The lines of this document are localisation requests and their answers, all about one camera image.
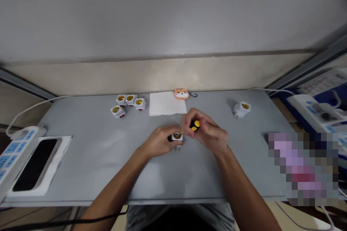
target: shiba inu keychain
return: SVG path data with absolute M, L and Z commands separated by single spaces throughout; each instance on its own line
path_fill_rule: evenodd
M 179 89 L 175 90 L 175 98 L 177 98 L 177 99 L 187 99 L 187 98 L 189 98 L 189 96 L 197 97 L 198 94 L 190 93 L 185 88 L 179 88 Z

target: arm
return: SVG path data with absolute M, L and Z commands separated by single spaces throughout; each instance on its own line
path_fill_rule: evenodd
M 91 206 L 87 209 L 82 219 L 100 218 L 119 213 L 133 188 L 137 177 L 143 167 L 155 156 L 161 156 L 171 151 L 177 145 L 183 145 L 181 141 L 169 142 L 167 137 L 174 132 L 181 132 L 180 126 L 159 127 L 153 131 L 150 137 L 141 145 L 123 168 L 106 185 Z M 75 231 L 86 230 L 111 230 L 117 217 L 106 219 L 92 224 L 79 224 Z
M 200 120 L 200 129 L 189 128 L 191 120 Z M 281 230 L 271 210 L 242 170 L 228 146 L 229 135 L 208 115 L 192 108 L 182 115 L 184 134 L 196 138 L 217 161 L 226 198 L 240 230 Z

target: power strip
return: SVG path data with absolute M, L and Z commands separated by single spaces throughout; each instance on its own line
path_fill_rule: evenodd
M 39 144 L 39 137 L 46 129 L 29 126 L 21 130 L 21 135 L 13 140 L 0 156 L 0 201 L 2 202 L 30 155 Z

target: forearm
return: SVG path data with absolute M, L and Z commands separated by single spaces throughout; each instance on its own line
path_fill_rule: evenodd
M 228 147 L 215 155 L 226 198 L 241 231 L 281 230 L 271 210 L 242 170 Z
M 141 148 L 137 149 L 123 168 L 97 196 L 86 213 L 82 216 L 82 219 L 100 218 L 119 213 L 138 175 L 149 160 L 150 158 L 146 153 L 142 152 Z M 77 225 L 74 230 L 111 230 L 116 219 L 117 217 L 114 217 L 92 224 Z

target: white cable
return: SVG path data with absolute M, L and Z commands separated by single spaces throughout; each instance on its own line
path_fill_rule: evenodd
M 314 229 L 314 228 L 306 228 L 306 227 L 303 227 L 301 225 L 299 225 L 298 223 L 296 223 L 288 214 L 287 212 L 285 212 L 285 210 L 275 201 L 275 203 L 277 204 L 277 206 L 279 206 L 279 208 L 284 212 L 284 214 L 286 214 L 286 216 L 295 224 L 297 225 L 299 228 L 302 228 L 304 230 L 309 230 L 309 231 L 333 231 L 334 230 L 334 223 L 333 221 L 331 220 L 328 212 L 325 210 L 325 207 L 321 206 L 321 208 L 323 209 L 325 215 L 327 216 L 329 222 L 330 222 L 330 225 L 331 227 L 329 229 Z
M 282 91 L 282 92 L 288 92 L 288 93 L 290 93 L 292 95 L 295 95 L 293 92 L 291 92 L 289 90 L 271 90 L 271 89 L 268 89 L 268 88 L 249 88 L 247 90 L 253 90 L 253 89 L 266 90 L 266 91 L 277 91 L 277 92 Z
M 43 101 L 43 102 L 40 102 L 40 103 L 38 103 L 38 104 L 36 104 L 36 105 L 33 105 L 33 106 L 31 106 L 31 107 L 25 109 L 25 110 L 22 111 L 22 112 L 20 112 L 18 115 L 16 115 L 16 116 L 14 117 L 14 119 L 12 120 L 12 122 L 8 125 L 8 127 L 7 127 L 7 129 L 6 129 L 6 135 L 7 135 L 8 137 L 11 137 L 11 136 L 12 136 L 12 134 L 10 134 L 9 131 L 10 131 L 12 125 L 14 124 L 14 122 L 17 120 L 17 118 L 18 118 L 21 114 L 24 114 L 25 112 L 29 111 L 30 109 L 32 109 L 32 108 L 34 108 L 34 107 L 36 107 L 36 106 L 38 106 L 38 105 L 41 105 L 41 104 L 43 104 L 43 103 L 46 103 L 46 102 L 49 102 L 49 101 L 52 101 L 52 100 L 55 100 L 55 99 L 59 99 L 59 98 L 62 98 L 62 97 L 69 97 L 69 96 L 60 96 L 60 97 L 55 97 L 55 98 L 52 98 L 52 99 L 48 99 L 48 100 L 45 100 L 45 101 Z
M 325 207 L 321 206 L 321 208 L 323 209 L 324 213 L 326 214 L 326 217 L 328 218 L 329 222 L 330 222 L 330 230 L 334 230 L 334 223 L 333 221 L 331 220 L 330 216 L 329 216 L 329 213 L 325 210 Z
M 346 193 L 344 193 L 344 192 L 342 191 L 342 189 L 339 188 L 339 192 L 341 193 L 342 196 L 344 196 L 344 197 L 347 199 L 347 195 L 346 195 Z
M 335 98 L 337 100 L 337 104 L 335 106 L 332 106 L 335 109 L 335 108 L 338 108 L 341 105 L 341 99 L 340 99 L 339 95 L 337 94 L 337 92 L 335 90 L 333 90 L 333 93 L 334 93 L 334 96 L 335 96 Z

